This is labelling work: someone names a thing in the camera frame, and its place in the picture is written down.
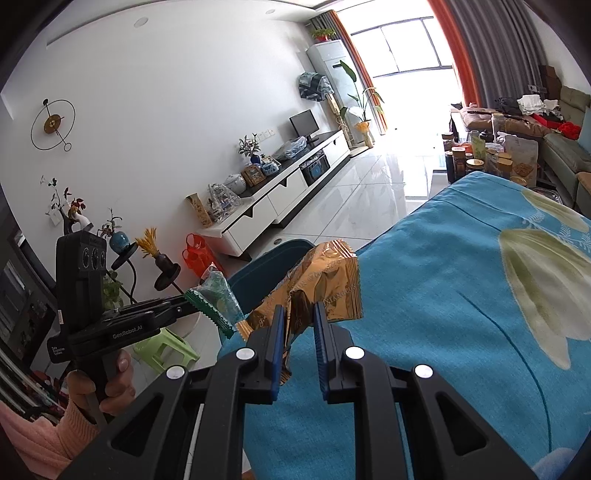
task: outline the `vase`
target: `vase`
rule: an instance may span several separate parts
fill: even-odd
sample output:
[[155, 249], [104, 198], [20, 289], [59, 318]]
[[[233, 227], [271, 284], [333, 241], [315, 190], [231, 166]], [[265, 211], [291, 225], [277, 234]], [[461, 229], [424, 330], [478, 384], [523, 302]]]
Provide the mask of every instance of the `vase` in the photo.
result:
[[115, 232], [111, 235], [109, 246], [117, 255], [121, 255], [123, 250], [129, 245], [129, 238], [123, 232]]
[[372, 142], [371, 137], [369, 136], [369, 120], [365, 122], [359, 122], [357, 125], [355, 125], [355, 128], [363, 134], [363, 141], [365, 143], [365, 146], [367, 148], [373, 148], [374, 143]]

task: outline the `gold snack package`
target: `gold snack package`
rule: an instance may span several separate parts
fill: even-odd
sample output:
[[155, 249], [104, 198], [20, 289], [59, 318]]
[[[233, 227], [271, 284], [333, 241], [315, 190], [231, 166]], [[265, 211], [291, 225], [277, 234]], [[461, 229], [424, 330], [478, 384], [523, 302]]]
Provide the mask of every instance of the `gold snack package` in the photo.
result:
[[312, 307], [319, 301], [324, 303], [329, 322], [363, 317], [357, 256], [342, 240], [324, 242], [306, 253], [248, 318], [236, 324], [246, 341], [253, 330], [272, 323], [275, 305], [283, 305], [287, 324], [282, 384], [291, 376], [287, 368], [291, 344], [313, 324]]

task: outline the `glass jar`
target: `glass jar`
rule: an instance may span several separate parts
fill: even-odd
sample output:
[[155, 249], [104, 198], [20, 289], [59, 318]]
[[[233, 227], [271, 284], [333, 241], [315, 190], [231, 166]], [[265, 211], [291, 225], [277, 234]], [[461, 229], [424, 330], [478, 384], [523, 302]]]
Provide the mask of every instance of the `glass jar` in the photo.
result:
[[484, 161], [478, 158], [466, 160], [466, 175], [473, 171], [484, 171]]
[[456, 179], [461, 179], [466, 175], [466, 149], [464, 147], [453, 147], [452, 155]]
[[505, 131], [505, 115], [502, 113], [492, 114], [492, 134], [495, 137], [495, 142], [499, 138], [499, 132]]

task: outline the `hand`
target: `hand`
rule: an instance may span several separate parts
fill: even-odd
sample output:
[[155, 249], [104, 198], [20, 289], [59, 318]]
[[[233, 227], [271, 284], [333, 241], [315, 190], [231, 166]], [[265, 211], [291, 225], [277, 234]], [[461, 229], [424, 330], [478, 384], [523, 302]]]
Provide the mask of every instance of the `hand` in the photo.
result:
[[[100, 402], [100, 410], [117, 416], [122, 413], [135, 398], [135, 388], [131, 384], [134, 376], [134, 367], [131, 365], [131, 355], [125, 350], [119, 351], [117, 357], [117, 370], [119, 373], [112, 378], [105, 387], [108, 398]], [[88, 412], [86, 395], [96, 390], [95, 383], [79, 370], [68, 373], [66, 377], [70, 400], [85, 412]]]

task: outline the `green stool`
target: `green stool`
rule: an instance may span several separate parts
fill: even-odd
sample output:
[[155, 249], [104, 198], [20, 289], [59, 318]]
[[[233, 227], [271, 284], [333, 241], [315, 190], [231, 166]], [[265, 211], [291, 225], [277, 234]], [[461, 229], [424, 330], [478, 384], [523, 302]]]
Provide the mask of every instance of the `green stool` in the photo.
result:
[[181, 337], [176, 336], [167, 328], [161, 328], [158, 335], [154, 335], [151, 338], [146, 338], [146, 340], [136, 343], [134, 345], [134, 352], [137, 353], [146, 364], [161, 374], [164, 372], [162, 354], [166, 347], [170, 347], [183, 354], [183, 360], [180, 364], [185, 368], [191, 360], [199, 360], [199, 356], [195, 353], [195, 350], [193, 350]]

